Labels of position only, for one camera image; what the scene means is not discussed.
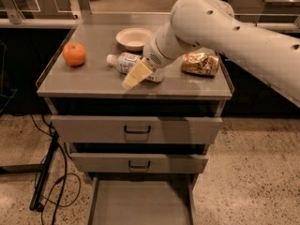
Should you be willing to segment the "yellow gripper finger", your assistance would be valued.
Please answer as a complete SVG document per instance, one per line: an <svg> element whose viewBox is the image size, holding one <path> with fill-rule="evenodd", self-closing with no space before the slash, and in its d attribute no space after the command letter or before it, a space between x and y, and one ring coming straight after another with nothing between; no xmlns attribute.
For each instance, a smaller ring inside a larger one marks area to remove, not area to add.
<svg viewBox="0 0 300 225"><path fill-rule="evenodd" d="M152 67L144 60L139 60L134 64L122 82L125 89L132 89L153 73Z"/></svg>

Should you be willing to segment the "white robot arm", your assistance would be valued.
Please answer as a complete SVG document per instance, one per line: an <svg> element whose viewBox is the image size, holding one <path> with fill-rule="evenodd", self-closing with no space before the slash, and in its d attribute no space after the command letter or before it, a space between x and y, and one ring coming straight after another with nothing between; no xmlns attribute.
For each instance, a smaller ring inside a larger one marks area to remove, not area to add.
<svg viewBox="0 0 300 225"><path fill-rule="evenodd" d="M300 39L237 21L219 0L177 0L123 81L131 89L185 53L208 48L300 106Z"/></svg>

